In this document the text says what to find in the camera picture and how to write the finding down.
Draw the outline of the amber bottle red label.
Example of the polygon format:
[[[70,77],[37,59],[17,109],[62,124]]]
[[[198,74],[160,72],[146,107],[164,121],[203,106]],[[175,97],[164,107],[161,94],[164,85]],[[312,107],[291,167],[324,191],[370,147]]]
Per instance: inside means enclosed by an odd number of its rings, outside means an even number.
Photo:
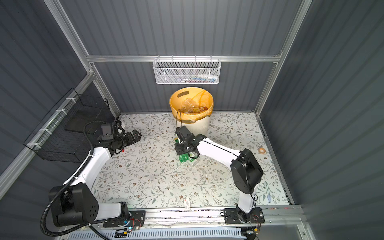
[[[190,109],[188,110],[188,113],[189,113],[189,114],[199,114],[199,113],[203,113],[203,112],[205,112],[205,111],[207,111],[207,110],[208,110],[208,108],[205,107],[205,106],[202,106],[202,107],[193,107],[193,108],[190,108]]]

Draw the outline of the green crushed bottle white label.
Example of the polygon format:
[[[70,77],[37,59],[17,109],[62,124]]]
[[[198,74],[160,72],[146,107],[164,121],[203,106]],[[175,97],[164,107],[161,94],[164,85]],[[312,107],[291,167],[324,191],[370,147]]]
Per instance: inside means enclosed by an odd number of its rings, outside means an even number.
[[[197,159],[199,158],[199,154],[197,153],[186,153],[179,156],[179,162],[181,164],[187,164],[189,166],[193,166],[197,163]]]

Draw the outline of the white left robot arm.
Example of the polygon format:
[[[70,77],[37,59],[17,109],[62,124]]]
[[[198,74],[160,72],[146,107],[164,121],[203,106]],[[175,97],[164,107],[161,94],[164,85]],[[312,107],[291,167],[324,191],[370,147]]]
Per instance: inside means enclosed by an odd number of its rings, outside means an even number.
[[[85,124],[83,134],[90,145],[85,160],[62,186],[53,187],[49,192],[49,203],[40,219],[40,230],[48,237],[60,237],[89,227],[105,239],[95,224],[113,221],[116,227],[130,229],[135,225],[127,203],[99,203],[91,189],[105,163],[125,147],[139,142],[142,135],[136,130],[126,132],[121,121],[98,123],[102,127],[100,139],[93,143],[87,133],[88,126],[95,121]]]

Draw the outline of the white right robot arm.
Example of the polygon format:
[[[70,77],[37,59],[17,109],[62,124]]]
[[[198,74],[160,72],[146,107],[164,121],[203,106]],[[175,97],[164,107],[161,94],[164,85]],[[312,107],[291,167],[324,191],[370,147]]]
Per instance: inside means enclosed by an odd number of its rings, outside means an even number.
[[[195,136],[186,126],[177,127],[175,143],[177,155],[187,154],[191,159],[206,156],[222,163],[232,173],[235,187],[240,191],[237,211],[243,221],[250,218],[254,208],[254,190],[261,182],[264,171],[249,149],[242,151],[224,147],[202,134]]]

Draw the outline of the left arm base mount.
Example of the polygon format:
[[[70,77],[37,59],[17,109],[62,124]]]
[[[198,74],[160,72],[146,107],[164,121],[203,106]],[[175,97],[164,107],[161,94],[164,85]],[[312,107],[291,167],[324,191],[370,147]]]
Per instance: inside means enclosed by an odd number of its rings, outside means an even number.
[[[129,217],[108,219],[103,223],[104,228],[142,227],[145,222],[146,211],[130,211]]]

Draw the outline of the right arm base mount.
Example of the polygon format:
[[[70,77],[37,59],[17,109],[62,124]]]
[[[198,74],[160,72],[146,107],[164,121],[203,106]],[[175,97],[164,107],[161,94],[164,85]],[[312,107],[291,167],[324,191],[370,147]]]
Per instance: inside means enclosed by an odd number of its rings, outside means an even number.
[[[265,223],[262,208],[252,208],[249,213],[245,213],[238,207],[226,208],[220,213],[220,215],[224,218],[227,225]]]

